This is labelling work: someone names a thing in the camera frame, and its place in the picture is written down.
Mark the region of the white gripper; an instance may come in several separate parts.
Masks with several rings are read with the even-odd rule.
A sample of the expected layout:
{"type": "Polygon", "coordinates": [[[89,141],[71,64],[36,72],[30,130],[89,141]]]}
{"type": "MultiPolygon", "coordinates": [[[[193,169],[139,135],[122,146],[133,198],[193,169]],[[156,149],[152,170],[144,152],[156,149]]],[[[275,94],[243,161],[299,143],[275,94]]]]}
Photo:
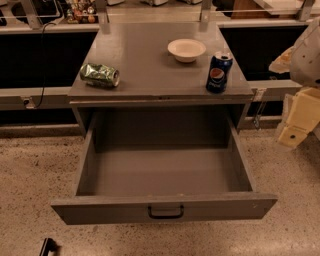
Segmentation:
{"type": "Polygon", "coordinates": [[[276,130],[276,142],[295,149],[320,122],[320,90],[306,87],[295,95],[286,94],[282,122],[276,130]]]}

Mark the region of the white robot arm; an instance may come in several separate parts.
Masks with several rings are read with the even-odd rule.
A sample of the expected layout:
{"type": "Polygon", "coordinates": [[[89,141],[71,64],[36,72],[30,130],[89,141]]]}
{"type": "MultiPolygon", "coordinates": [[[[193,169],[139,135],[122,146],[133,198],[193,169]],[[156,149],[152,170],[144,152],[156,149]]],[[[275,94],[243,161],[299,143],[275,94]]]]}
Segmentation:
{"type": "Polygon", "coordinates": [[[286,95],[276,142],[283,149],[295,149],[320,123],[320,18],[314,18],[293,46],[269,65],[275,73],[290,73],[302,88],[286,95]]]}

